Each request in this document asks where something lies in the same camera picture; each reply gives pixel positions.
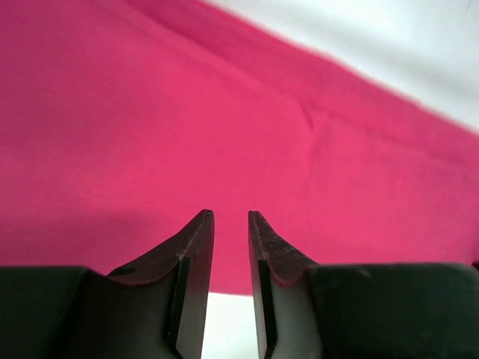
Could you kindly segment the pink trousers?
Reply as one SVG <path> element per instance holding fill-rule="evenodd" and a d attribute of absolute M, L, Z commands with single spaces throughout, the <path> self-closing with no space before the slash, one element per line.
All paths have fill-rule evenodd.
<path fill-rule="evenodd" d="M 319 263 L 478 259 L 478 137 L 199 1 L 1 3 L 1 263 L 108 272 L 248 212 Z"/>

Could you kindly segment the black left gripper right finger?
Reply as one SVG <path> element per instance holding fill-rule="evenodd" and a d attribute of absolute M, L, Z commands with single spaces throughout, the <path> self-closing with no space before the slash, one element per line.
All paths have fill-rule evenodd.
<path fill-rule="evenodd" d="M 476 358 L 478 265 L 320 265 L 258 211 L 248 246 L 260 358 Z"/>

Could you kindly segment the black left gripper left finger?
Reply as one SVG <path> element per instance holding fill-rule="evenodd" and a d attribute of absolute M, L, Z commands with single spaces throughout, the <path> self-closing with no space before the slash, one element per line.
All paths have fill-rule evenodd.
<path fill-rule="evenodd" d="M 1 268 L 3 358 L 199 358 L 214 243 L 204 209 L 107 275 L 80 266 Z"/>

